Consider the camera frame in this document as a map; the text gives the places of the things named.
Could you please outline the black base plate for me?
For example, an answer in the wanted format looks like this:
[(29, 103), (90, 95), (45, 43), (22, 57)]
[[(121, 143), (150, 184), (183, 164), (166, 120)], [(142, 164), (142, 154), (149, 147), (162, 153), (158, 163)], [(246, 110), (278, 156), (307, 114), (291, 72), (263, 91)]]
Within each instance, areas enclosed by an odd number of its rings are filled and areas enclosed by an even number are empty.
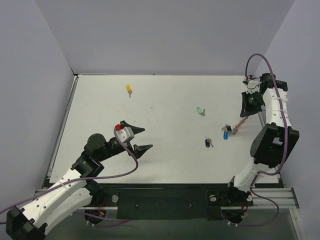
[(118, 220), (239, 219), (253, 206), (249, 193), (225, 183), (103, 183), (84, 211)]

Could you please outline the green tagged key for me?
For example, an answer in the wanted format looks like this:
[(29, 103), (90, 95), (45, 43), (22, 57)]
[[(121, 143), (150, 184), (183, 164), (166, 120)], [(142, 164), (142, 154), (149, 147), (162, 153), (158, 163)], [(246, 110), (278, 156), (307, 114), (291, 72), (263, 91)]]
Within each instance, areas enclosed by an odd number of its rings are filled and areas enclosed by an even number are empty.
[(202, 109), (202, 108), (200, 108), (200, 107), (197, 107), (196, 108), (196, 111), (197, 111), (197, 113), (200, 115), (200, 116), (202, 116), (202, 117), (204, 117), (206, 114), (205, 114), (205, 109)]

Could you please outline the yellow tagged key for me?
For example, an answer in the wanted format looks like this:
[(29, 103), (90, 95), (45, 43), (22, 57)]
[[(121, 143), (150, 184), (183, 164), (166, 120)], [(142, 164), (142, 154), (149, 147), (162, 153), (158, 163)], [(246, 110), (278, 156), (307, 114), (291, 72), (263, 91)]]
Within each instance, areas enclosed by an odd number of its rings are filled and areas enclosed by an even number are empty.
[(133, 91), (132, 91), (131, 86), (129, 84), (126, 85), (126, 91), (128, 92), (129, 98), (130, 98), (132, 93), (133, 93)]

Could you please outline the dark blue tagged key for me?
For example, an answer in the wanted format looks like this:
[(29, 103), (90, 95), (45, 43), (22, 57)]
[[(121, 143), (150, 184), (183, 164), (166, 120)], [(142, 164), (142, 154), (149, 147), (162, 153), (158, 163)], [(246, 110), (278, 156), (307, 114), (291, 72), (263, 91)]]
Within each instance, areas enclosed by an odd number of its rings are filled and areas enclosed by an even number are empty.
[(207, 148), (213, 148), (214, 147), (214, 145), (212, 143), (212, 140), (210, 138), (208, 138), (208, 137), (205, 138), (205, 146)]

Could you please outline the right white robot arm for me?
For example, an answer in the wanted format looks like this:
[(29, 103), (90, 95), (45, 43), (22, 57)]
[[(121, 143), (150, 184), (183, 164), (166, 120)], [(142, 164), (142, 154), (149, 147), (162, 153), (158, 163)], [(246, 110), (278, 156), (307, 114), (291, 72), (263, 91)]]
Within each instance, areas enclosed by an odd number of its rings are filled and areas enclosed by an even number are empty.
[(271, 73), (264, 73), (257, 86), (258, 90), (242, 92), (240, 117), (247, 118), (264, 111), (265, 124), (251, 144), (252, 159), (223, 192), (224, 201), (230, 205), (245, 201), (262, 175), (270, 175), (270, 170), (282, 166), (300, 137), (289, 121), (287, 83), (277, 80)]

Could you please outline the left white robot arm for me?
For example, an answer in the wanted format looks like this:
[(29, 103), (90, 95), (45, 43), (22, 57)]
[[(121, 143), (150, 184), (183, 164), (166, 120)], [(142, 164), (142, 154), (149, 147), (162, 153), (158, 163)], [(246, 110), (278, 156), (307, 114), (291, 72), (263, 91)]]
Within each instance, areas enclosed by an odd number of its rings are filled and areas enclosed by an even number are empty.
[(106, 203), (107, 193), (97, 182), (104, 169), (102, 161), (127, 152), (136, 162), (152, 148), (151, 144), (130, 143), (144, 131), (123, 120), (114, 127), (109, 141), (100, 133), (91, 135), (80, 157), (60, 180), (39, 195), (1, 211), (6, 213), (7, 235), (13, 240), (43, 240), (54, 226), (79, 208)]

